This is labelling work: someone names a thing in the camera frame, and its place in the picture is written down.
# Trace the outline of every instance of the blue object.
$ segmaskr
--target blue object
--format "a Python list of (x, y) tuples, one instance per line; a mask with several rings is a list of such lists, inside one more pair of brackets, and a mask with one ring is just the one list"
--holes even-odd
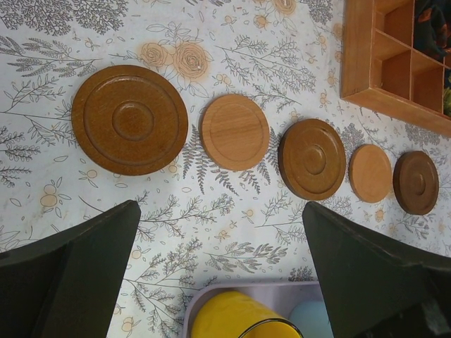
[(303, 338), (333, 338), (326, 305), (323, 301), (303, 301), (290, 314)]

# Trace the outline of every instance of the small wooden disc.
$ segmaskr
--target small wooden disc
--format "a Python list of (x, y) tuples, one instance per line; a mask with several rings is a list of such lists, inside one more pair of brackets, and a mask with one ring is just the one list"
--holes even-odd
[(438, 174), (431, 158), (422, 151), (402, 155), (393, 173), (393, 190), (404, 211), (429, 213), (438, 198)]
[(247, 170), (259, 164), (269, 145), (263, 111), (245, 96), (230, 94), (215, 100), (201, 125), (206, 153), (221, 167)]
[(143, 67), (116, 65), (82, 84), (72, 124), (95, 163), (113, 173), (144, 175), (162, 169), (182, 150), (188, 116), (164, 77)]
[(358, 148), (351, 158), (350, 182), (362, 201), (382, 201), (392, 184), (392, 167), (384, 151), (373, 144)]
[(294, 194), (313, 201), (327, 199), (345, 177), (345, 148), (330, 125), (316, 119), (303, 120), (283, 135), (279, 167)]

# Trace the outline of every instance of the light brown wooden disc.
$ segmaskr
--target light brown wooden disc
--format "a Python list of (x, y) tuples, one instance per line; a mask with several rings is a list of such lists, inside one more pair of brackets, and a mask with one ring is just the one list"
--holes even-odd
[(321, 120), (303, 120), (283, 135), (279, 167), (294, 194), (313, 201), (327, 199), (345, 177), (345, 148), (330, 125)]
[(144, 175), (180, 152), (188, 116), (177, 90), (143, 67), (116, 65), (82, 84), (72, 109), (75, 136), (98, 165), (123, 175)]
[(393, 173), (393, 190), (406, 212), (431, 212), (438, 198), (438, 174), (431, 158), (422, 151), (402, 155)]
[(263, 111), (245, 96), (230, 94), (215, 100), (201, 124), (206, 153), (221, 167), (246, 170), (259, 164), (269, 145)]
[(392, 168), (384, 151), (373, 144), (358, 148), (351, 158), (350, 182), (352, 190), (362, 201), (382, 201), (392, 184)]

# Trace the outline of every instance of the gray plastic container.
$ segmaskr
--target gray plastic container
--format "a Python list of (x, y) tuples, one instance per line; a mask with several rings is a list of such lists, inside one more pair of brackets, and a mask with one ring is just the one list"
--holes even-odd
[(191, 327), (200, 308), (212, 297), (225, 291), (239, 291), (266, 305), (284, 318), (303, 301), (323, 301), (319, 282), (215, 284), (198, 292), (185, 313), (183, 338), (190, 338)]

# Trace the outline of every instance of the wooden plate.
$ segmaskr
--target wooden plate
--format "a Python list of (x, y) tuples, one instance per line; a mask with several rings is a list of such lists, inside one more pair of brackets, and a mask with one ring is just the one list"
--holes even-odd
[(330, 125), (321, 120), (303, 120), (283, 135), (279, 167), (294, 194), (313, 201), (327, 199), (345, 176), (345, 148)]
[(269, 145), (265, 115), (252, 100), (230, 94), (215, 100), (201, 125), (206, 153), (221, 167), (246, 170), (259, 164)]
[(429, 213), (438, 198), (438, 174), (431, 158), (422, 151), (402, 155), (393, 173), (393, 189), (406, 212)]
[(144, 175), (178, 155), (188, 116), (179, 93), (162, 76), (116, 65), (82, 84), (72, 124), (78, 143), (95, 163), (118, 174)]
[(384, 151), (373, 144), (358, 148), (351, 158), (350, 182), (362, 201), (382, 201), (392, 184), (392, 167)]

